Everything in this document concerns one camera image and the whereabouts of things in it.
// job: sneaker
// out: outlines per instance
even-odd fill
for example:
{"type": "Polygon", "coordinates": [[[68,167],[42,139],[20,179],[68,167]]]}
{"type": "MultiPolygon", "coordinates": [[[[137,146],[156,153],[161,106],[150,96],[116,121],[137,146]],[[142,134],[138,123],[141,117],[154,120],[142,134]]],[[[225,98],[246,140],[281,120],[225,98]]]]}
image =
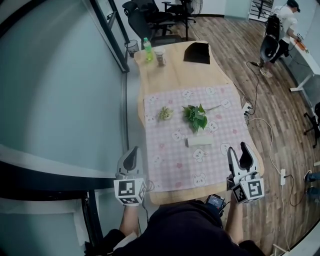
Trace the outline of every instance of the sneaker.
{"type": "Polygon", "coordinates": [[[262,75],[264,75],[266,78],[272,78],[273,75],[270,73],[270,71],[268,69],[265,69],[265,68],[261,68],[260,69],[260,73],[262,75]]]}
{"type": "Polygon", "coordinates": [[[304,175],[304,177],[303,177],[303,180],[305,181],[305,182],[307,182],[307,176],[308,176],[308,174],[311,174],[312,172],[311,172],[311,170],[308,170],[307,172],[306,172],[306,174],[304,175]]]}

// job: office chair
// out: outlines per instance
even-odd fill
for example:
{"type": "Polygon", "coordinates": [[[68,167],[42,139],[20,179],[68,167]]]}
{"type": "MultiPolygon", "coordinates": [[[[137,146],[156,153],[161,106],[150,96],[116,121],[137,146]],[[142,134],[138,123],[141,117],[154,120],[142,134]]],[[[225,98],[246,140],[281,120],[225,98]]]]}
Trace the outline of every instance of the office chair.
{"type": "Polygon", "coordinates": [[[191,14],[194,12],[194,9],[191,5],[192,0],[180,0],[181,4],[173,4],[170,2],[162,2],[164,4],[164,11],[167,13],[174,14],[173,18],[175,21],[193,21],[193,23],[197,23],[194,18],[189,18],[191,14]]]}
{"type": "MultiPolygon", "coordinates": [[[[159,8],[157,7],[155,0],[131,0],[132,2],[136,3],[138,6],[138,9],[143,12],[145,21],[147,23],[152,23],[154,26],[152,29],[159,30],[161,27],[159,26],[160,23],[166,22],[166,21],[172,21],[173,15],[169,12],[159,11],[159,8]]],[[[172,34],[172,31],[170,29],[166,29],[167,31],[172,34]]]]}
{"type": "Polygon", "coordinates": [[[303,116],[304,117],[308,117],[310,122],[311,122],[311,124],[312,124],[312,128],[310,128],[309,130],[305,131],[304,135],[307,135],[308,132],[314,130],[315,144],[313,145],[313,148],[315,149],[316,146],[317,146],[317,143],[318,143],[318,139],[320,138],[319,123],[317,122],[317,118],[318,119],[320,118],[320,102],[317,105],[315,105],[314,112],[317,115],[317,117],[316,116],[310,117],[308,115],[308,113],[305,113],[303,116]]]}
{"type": "MultiPolygon", "coordinates": [[[[138,9],[137,4],[132,1],[125,2],[122,7],[124,8],[124,13],[128,17],[128,23],[133,31],[141,39],[141,49],[144,49],[143,41],[144,38],[148,38],[152,47],[169,45],[174,43],[182,42],[182,38],[179,35],[163,35],[154,37],[154,32],[149,27],[148,23],[142,12],[138,9]]],[[[173,25],[174,22],[162,22],[159,25],[166,27],[168,25],[173,25]]]]}

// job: electrical outlet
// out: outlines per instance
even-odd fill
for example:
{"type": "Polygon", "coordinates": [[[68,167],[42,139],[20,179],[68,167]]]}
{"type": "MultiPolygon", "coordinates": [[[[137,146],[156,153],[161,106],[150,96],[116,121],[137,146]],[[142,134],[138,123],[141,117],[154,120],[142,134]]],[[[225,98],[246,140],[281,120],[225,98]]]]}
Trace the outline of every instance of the electrical outlet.
{"type": "Polygon", "coordinates": [[[251,109],[252,109],[252,106],[251,106],[248,102],[246,102],[246,103],[244,104],[243,108],[242,108],[242,112],[243,112],[243,114],[245,115],[245,114],[246,114],[246,111],[249,111],[249,110],[251,110],[251,109]]]}
{"type": "Polygon", "coordinates": [[[286,169],[281,169],[281,180],[280,180],[280,185],[283,186],[286,184],[286,169]]]}

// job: wooden floor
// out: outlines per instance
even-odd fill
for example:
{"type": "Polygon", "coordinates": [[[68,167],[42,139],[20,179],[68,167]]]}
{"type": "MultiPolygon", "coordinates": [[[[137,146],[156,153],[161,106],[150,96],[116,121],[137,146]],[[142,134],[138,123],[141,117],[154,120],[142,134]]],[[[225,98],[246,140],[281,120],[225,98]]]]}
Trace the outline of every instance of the wooden floor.
{"type": "MultiPolygon", "coordinates": [[[[196,21],[197,23],[190,23],[189,35],[196,40],[209,42],[219,66],[254,103],[257,78],[248,69],[246,62],[259,60],[264,25],[257,21],[246,22],[214,17],[199,17],[196,21]]],[[[173,31],[182,37],[185,36],[185,27],[182,23],[174,27],[173,31]]],[[[304,130],[311,126],[303,114],[310,113],[310,110],[302,93],[289,92],[289,88],[296,85],[280,61],[271,70],[273,73],[271,79],[262,76],[257,67],[253,66],[252,69],[258,75],[260,83],[256,111],[250,118],[265,119],[272,126],[271,157],[279,169],[286,169],[286,173],[294,177],[291,201],[296,204],[305,190],[303,177],[306,171],[320,172],[319,167],[313,167],[314,162],[320,161],[320,145],[313,149],[313,132],[307,136],[303,134],[304,130]]],[[[273,244],[287,248],[280,176],[269,159],[271,143],[269,126],[261,120],[253,120],[250,121],[248,128],[264,161],[265,198],[244,207],[244,236],[245,239],[254,240],[266,255],[270,255],[273,244]]],[[[292,179],[289,177],[283,187],[285,226],[290,247],[298,242],[320,218],[319,205],[306,198],[297,207],[290,206],[292,184],[292,179]]]]}

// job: white shirt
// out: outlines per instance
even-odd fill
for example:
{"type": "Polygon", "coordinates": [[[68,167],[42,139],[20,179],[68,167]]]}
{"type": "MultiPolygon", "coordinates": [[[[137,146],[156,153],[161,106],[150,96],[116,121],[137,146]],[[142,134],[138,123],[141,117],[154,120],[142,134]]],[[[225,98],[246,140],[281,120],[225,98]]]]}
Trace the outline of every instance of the white shirt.
{"type": "Polygon", "coordinates": [[[290,36],[287,34],[287,31],[288,29],[292,29],[294,31],[297,27],[298,20],[288,6],[276,6],[273,12],[278,15],[282,23],[282,32],[285,34],[282,40],[289,44],[290,36]]]}

